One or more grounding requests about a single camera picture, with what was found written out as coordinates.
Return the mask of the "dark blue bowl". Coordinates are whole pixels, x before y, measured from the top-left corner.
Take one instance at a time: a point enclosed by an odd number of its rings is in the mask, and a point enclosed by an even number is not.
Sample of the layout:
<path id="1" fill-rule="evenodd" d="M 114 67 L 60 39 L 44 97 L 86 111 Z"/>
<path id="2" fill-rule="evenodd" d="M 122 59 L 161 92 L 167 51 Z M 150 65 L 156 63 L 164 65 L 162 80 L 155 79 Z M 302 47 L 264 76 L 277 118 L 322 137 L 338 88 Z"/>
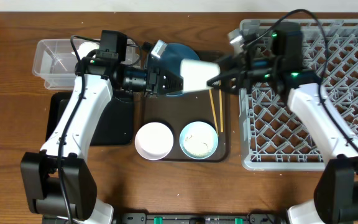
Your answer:
<path id="1" fill-rule="evenodd" d="M 190 47 L 178 43 L 165 43 L 159 40 L 149 51 L 144 68 L 158 67 L 169 70 L 180 77 L 180 65 L 183 59 L 200 60 Z"/>

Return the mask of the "light blue small bowl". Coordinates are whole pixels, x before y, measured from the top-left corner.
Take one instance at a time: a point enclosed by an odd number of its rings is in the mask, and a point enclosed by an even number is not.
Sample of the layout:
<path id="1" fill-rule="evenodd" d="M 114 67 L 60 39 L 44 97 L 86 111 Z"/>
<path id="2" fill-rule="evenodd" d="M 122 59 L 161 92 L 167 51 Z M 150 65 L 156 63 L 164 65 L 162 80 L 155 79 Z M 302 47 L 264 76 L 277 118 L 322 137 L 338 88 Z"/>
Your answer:
<path id="1" fill-rule="evenodd" d="M 203 121 L 187 124 L 179 137 L 180 148 L 183 153 L 196 160 L 211 157 L 218 148 L 219 138 L 215 128 Z"/>

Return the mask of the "cream plastic cup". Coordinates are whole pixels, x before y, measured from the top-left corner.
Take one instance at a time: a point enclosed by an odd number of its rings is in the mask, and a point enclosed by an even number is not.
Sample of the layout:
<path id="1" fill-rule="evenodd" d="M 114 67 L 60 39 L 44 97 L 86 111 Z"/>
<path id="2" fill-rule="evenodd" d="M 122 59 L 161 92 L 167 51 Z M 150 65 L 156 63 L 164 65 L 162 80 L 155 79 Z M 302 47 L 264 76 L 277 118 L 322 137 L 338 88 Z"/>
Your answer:
<path id="1" fill-rule="evenodd" d="M 220 67 L 216 63 L 200 60 L 183 59 L 180 75 L 183 79 L 183 93 L 209 90 L 207 81 L 218 76 Z"/>

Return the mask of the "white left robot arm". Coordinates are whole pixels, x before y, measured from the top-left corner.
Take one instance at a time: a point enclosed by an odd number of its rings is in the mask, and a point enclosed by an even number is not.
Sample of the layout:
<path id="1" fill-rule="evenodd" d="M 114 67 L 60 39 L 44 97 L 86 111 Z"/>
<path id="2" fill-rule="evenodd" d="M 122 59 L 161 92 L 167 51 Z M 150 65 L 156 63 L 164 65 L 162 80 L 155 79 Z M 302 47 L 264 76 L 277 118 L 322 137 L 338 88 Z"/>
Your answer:
<path id="1" fill-rule="evenodd" d="M 166 95 L 183 89 L 183 78 L 161 67 L 139 70 L 117 53 L 90 51 L 76 66 L 75 86 L 53 133 L 38 153 L 26 152 L 21 174 L 29 210 L 65 223 L 112 223 L 113 207 L 97 198 L 87 166 L 99 119 L 113 86 Z"/>

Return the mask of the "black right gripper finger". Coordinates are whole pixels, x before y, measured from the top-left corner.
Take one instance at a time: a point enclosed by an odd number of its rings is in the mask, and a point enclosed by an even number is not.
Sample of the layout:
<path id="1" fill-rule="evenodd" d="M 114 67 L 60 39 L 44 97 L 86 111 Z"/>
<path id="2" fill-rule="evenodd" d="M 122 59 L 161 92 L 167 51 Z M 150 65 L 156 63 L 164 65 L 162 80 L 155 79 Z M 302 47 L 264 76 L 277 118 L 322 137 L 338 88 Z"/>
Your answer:
<path id="1" fill-rule="evenodd" d="M 220 73 L 218 76 L 209 79 L 206 84 L 215 90 L 225 93 L 238 93 L 242 88 L 244 74 L 241 73 Z"/>
<path id="2" fill-rule="evenodd" d="M 241 69 L 242 62 L 240 55 L 223 55 L 214 61 L 221 70 Z"/>

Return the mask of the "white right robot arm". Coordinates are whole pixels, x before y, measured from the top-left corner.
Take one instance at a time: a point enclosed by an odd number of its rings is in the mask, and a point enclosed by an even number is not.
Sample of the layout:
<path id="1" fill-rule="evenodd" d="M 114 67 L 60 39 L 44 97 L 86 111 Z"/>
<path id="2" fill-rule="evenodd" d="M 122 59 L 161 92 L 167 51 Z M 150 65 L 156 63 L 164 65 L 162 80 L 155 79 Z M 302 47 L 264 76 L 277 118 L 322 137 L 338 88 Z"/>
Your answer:
<path id="1" fill-rule="evenodd" d="M 307 128 L 323 156 L 324 172 L 313 199 L 287 210 L 289 223 L 358 221 L 358 137 L 328 98 L 301 52 L 253 58 L 248 52 L 217 59 L 220 74 L 207 84 L 227 93 L 267 82 Z"/>

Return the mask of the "pink plastic bowl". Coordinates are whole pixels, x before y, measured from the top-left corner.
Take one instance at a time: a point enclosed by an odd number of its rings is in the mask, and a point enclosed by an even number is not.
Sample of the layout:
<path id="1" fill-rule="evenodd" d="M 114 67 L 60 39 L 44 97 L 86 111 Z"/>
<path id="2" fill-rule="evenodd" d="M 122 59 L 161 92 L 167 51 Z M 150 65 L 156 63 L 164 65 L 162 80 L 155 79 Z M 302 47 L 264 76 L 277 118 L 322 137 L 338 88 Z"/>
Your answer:
<path id="1" fill-rule="evenodd" d="M 170 128 L 159 122 L 143 125 L 135 136 L 135 149 L 144 159 L 156 161 L 163 159 L 172 150 L 174 142 Z"/>

